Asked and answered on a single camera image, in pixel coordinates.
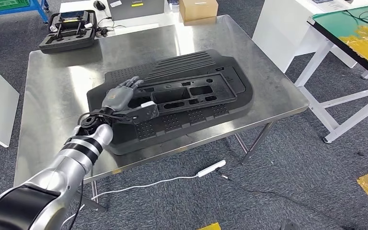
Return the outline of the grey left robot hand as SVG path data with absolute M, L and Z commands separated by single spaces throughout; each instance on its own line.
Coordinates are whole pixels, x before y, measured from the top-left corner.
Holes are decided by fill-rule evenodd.
M 113 111 L 123 111 L 134 95 L 134 91 L 144 80 L 134 76 L 115 88 L 110 89 L 102 101 L 102 107 L 108 107 Z

